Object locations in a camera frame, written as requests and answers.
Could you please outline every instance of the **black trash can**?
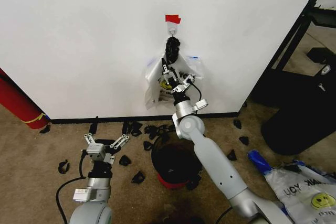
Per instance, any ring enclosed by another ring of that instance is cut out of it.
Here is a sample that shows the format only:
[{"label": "black trash can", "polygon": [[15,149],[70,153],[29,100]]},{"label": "black trash can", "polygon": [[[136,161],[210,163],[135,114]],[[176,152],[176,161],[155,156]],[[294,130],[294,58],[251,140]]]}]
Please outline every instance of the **black trash can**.
[{"label": "black trash can", "polygon": [[276,153],[295,155],[336,130],[335,71],[318,73],[261,127],[267,145]]},{"label": "black trash can", "polygon": [[176,132],[163,133],[152,148],[152,163],[160,182],[167,188],[181,188],[199,181],[202,164],[194,152],[194,143],[179,139]]}]

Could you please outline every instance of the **black metal frame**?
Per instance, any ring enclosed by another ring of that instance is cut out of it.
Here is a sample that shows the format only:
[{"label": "black metal frame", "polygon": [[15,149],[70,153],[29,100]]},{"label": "black metal frame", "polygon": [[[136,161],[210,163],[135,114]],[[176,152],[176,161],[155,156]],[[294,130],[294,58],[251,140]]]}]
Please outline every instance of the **black metal frame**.
[{"label": "black metal frame", "polygon": [[295,21],[292,28],[289,30],[289,33],[279,46],[278,50],[272,57],[270,63],[268,64],[266,69],[270,69],[273,67],[274,63],[277,61],[277,59],[280,57],[282,52],[287,47],[286,51],[282,55],[279,63],[276,66],[277,71],[282,71],[287,64],[288,60],[290,59],[291,55],[293,54],[296,47],[299,45],[301,39],[305,35],[311,21],[313,21],[316,25],[319,26],[327,26],[327,27],[334,27],[333,24],[323,24],[321,22],[317,21],[317,14],[319,17],[321,17],[321,14],[325,15],[326,20],[330,18],[330,15],[334,17],[336,15],[336,11],[333,10],[318,10],[318,8],[315,8],[317,0],[308,0],[307,5],[304,7],[303,11],[299,15],[298,19]]}]

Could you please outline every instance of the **black bucket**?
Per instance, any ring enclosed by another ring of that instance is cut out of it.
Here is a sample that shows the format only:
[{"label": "black bucket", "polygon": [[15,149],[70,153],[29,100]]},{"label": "black bucket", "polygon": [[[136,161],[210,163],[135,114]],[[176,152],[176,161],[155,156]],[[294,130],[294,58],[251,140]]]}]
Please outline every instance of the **black bucket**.
[{"label": "black bucket", "polygon": [[197,180],[198,173],[202,169],[194,152],[194,143],[179,139],[175,131],[165,132],[155,140],[152,163],[160,177],[169,184]]}]

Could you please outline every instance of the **black cable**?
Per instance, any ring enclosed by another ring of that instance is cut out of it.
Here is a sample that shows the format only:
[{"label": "black cable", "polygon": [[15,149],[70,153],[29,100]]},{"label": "black cable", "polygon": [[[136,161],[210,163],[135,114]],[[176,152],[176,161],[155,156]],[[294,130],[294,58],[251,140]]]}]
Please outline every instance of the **black cable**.
[{"label": "black cable", "polygon": [[57,207],[58,207],[58,210],[59,212],[61,213],[62,215],[62,218],[63,218],[63,221],[64,221],[64,224],[68,224],[68,221],[67,221],[67,217],[65,216],[64,214],[64,211],[62,209],[62,206],[61,206],[61,203],[59,202],[59,193],[61,192],[61,189],[63,187],[65,187],[66,185],[74,182],[74,181],[77,181],[77,180],[80,180],[80,179],[86,179],[86,177],[83,176],[83,172],[82,172],[82,165],[83,165],[83,160],[85,158],[85,156],[87,155],[87,152],[86,150],[82,150],[82,156],[80,158],[80,161],[79,161],[79,176],[78,178],[74,178],[74,179],[71,179],[67,182],[65,182],[63,185],[61,185],[58,189],[57,189],[57,192],[56,192],[56,204],[57,204]]},{"label": "black cable", "polygon": [[222,214],[218,217],[218,219],[216,220],[215,224],[219,224],[220,220],[221,220],[221,219],[222,219],[228,212],[230,212],[231,209],[232,209],[232,207],[229,207],[228,209],[226,209],[226,210],[224,211],[224,213],[222,213]]},{"label": "black cable", "polygon": [[202,92],[200,91],[200,89],[199,89],[198,87],[196,87],[196,85],[193,84],[193,82],[192,82],[190,79],[188,79],[187,82],[190,83],[195,89],[197,89],[197,91],[198,91],[199,94],[200,94],[200,95],[199,95],[199,100],[198,100],[198,101],[200,101],[200,100],[202,99]]},{"label": "black cable", "polygon": [[199,88],[198,87],[196,87],[196,85],[195,84],[193,84],[191,81],[189,82],[195,89],[197,89],[197,91],[199,92],[199,100],[198,101],[200,101],[201,99],[202,99],[202,92],[199,90]]}]

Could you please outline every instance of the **beige carpet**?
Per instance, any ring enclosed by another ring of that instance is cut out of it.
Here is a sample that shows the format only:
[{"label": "beige carpet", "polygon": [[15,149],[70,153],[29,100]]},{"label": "beige carpet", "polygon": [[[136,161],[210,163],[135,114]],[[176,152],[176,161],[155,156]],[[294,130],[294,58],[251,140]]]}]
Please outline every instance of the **beige carpet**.
[{"label": "beige carpet", "polygon": [[[241,130],[233,126],[233,118],[204,119],[206,136],[215,140],[226,154],[234,148],[238,160],[233,164],[247,185],[258,195],[271,200],[276,199],[272,190],[246,154],[249,150],[257,149],[274,166],[293,158],[273,153],[260,134],[262,122],[275,112],[275,109],[249,101],[239,116],[243,125]],[[143,122],[144,126],[163,123],[170,122]],[[96,137],[116,139],[121,134],[121,128],[122,123],[101,123]],[[78,176],[80,150],[86,148],[83,135],[88,130],[89,124],[52,125],[50,132],[40,134],[0,107],[0,223],[62,223],[55,203],[55,192],[62,183]],[[244,135],[249,137],[248,146],[238,140]],[[335,134],[330,135],[295,158],[328,171],[336,170],[335,137]],[[199,216],[205,223],[214,223],[229,204],[206,171],[202,172],[202,179],[195,190],[165,189],[156,178],[151,153],[143,150],[145,140],[148,140],[146,134],[131,137],[129,143],[116,154],[109,201],[113,209],[112,222],[160,223],[167,212],[172,212],[175,219],[180,220],[176,223],[188,223],[186,219],[191,216]],[[128,167],[118,164],[123,154],[132,160]],[[65,158],[70,161],[71,168],[62,175],[57,167]],[[84,174],[87,175],[91,168],[92,164],[86,158]],[[145,174],[145,181],[140,185],[130,183],[139,170]],[[81,180],[63,189],[60,200],[68,219],[78,206],[72,202],[74,189],[85,186],[86,181]],[[222,223],[246,221],[231,211]]]}]

